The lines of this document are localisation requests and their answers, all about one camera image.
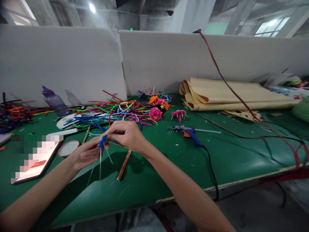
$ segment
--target right hand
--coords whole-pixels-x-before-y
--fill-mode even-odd
[[[150,143],[143,136],[137,124],[133,121],[115,121],[110,128],[102,134],[107,139],[113,139],[131,151],[145,155]]]

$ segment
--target white cubicle wall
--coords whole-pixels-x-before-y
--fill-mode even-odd
[[[126,98],[117,30],[0,25],[0,92],[47,106],[42,84],[67,105]]]
[[[265,73],[309,73],[309,39],[206,36],[227,80],[249,82]],[[156,87],[177,91],[189,77],[219,79],[198,34],[98,28],[0,25],[0,92],[46,106],[41,85],[66,104],[104,101]]]
[[[178,91],[189,77],[220,80],[199,34],[119,31],[128,94],[155,86]],[[206,35],[220,68],[230,81],[250,82],[286,68],[309,73],[309,39]]]

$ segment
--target ceiling light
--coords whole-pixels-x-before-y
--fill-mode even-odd
[[[94,7],[94,5],[92,3],[89,3],[89,7],[90,7],[90,10],[95,13],[96,12],[96,8]]]
[[[273,21],[270,21],[270,22],[268,23],[268,26],[273,26],[276,22],[277,22],[277,20],[276,20],[276,19],[275,19],[275,20],[273,20]]]

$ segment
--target workbench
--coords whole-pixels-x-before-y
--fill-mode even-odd
[[[222,132],[221,134],[195,132],[209,150],[219,187],[283,173],[295,166],[291,149],[281,139],[238,138],[210,122],[206,122],[205,119],[192,114],[189,110],[187,110],[188,117],[179,123],[177,118],[171,119],[171,113],[175,110],[186,109],[179,97],[173,99],[173,103],[178,105],[171,106],[158,125],[144,126],[142,133],[147,140],[203,189],[214,188],[206,151],[202,148],[195,148],[190,138],[184,138],[182,133],[172,133],[167,127],[185,125],[196,129]],[[289,110],[260,112],[266,120],[283,125],[308,140],[309,124],[295,118]],[[280,112],[282,115],[273,117],[269,115],[270,112]],[[261,123],[253,123],[237,117],[227,117],[225,114],[217,114],[217,111],[196,111],[195,113],[243,136],[275,135],[273,132],[257,127],[257,125],[263,126]],[[20,142],[10,141],[6,144],[7,149],[0,152],[1,211],[40,180],[36,179],[18,185],[10,184],[10,179],[15,176],[15,172],[19,172],[19,166],[24,165],[28,154],[33,153],[32,150],[37,147],[37,142],[42,140],[41,136],[59,131],[56,122],[52,122],[57,117],[55,113],[49,113],[47,116],[39,115],[33,124],[27,124],[13,131],[15,134],[25,135],[24,142],[22,139]],[[271,124],[271,127],[282,136],[287,135],[278,129],[287,133],[289,137],[296,138],[279,126]],[[33,131],[35,131],[34,135],[26,137],[28,133]],[[99,129],[93,129],[91,132],[100,133]],[[67,136],[64,142],[70,140],[82,142],[85,134],[86,130]],[[289,143],[295,149],[299,145],[297,141],[293,140],[289,140]],[[172,193],[167,185],[150,163],[136,152],[131,154],[121,181],[116,180],[127,152],[128,149],[111,144],[109,153],[114,164],[111,164],[107,153],[103,152],[102,180],[99,181],[99,162],[97,162],[90,185],[86,187],[92,165],[84,168],[45,210],[35,228],[62,227],[170,199]],[[305,159],[304,149],[301,149],[299,154],[303,162]],[[61,161],[62,158],[55,156],[46,173]]]

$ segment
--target bamboo skewer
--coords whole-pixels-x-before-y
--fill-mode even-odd
[[[90,127],[91,127],[91,125],[88,126],[88,130],[87,130],[87,132],[86,132],[86,135],[85,135],[85,137],[84,137],[84,141],[83,141],[82,144],[84,144],[84,143],[86,142],[86,140],[87,140],[87,137],[88,137],[88,134],[89,134],[89,131],[90,131]]]
[[[125,160],[124,160],[124,162],[123,162],[123,164],[122,164],[122,167],[121,167],[121,169],[120,169],[120,172],[119,172],[119,174],[118,174],[118,176],[117,176],[117,180],[121,180],[121,177],[122,177],[122,174],[123,174],[123,171],[125,170],[125,168],[126,168],[126,164],[127,164],[127,162],[128,162],[128,159],[129,159],[129,157],[130,157],[130,155],[131,155],[131,150],[129,150],[128,151],[128,153],[127,153],[127,155],[126,155],[126,158],[125,158]]]

